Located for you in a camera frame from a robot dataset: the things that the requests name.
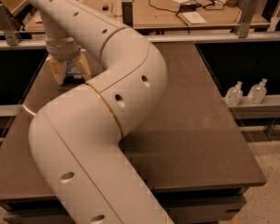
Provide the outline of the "white padded gripper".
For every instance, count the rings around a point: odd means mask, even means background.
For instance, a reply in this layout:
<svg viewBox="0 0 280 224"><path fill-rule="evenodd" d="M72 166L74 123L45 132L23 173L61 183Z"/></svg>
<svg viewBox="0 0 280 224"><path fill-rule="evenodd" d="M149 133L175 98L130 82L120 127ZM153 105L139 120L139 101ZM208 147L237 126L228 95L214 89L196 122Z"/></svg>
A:
<svg viewBox="0 0 280 224"><path fill-rule="evenodd" d="M50 58L50 68L55 81L63 84L66 77L67 63L65 61L73 60L73 66L88 81L91 79L91 70L88 60L83 53L80 53L80 46L72 37L52 38L45 37L48 53Z"/></svg>

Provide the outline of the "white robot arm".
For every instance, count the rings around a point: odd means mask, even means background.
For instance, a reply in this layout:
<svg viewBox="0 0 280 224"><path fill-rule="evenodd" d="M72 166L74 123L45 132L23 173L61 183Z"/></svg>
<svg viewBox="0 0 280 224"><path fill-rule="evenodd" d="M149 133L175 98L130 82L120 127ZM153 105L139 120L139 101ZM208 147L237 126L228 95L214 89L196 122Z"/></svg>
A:
<svg viewBox="0 0 280 224"><path fill-rule="evenodd" d="M159 50L78 0L28 0L104 72L44 105L29 128L36 166L76 224L174 224L119 148L168 82Z"/></svg>

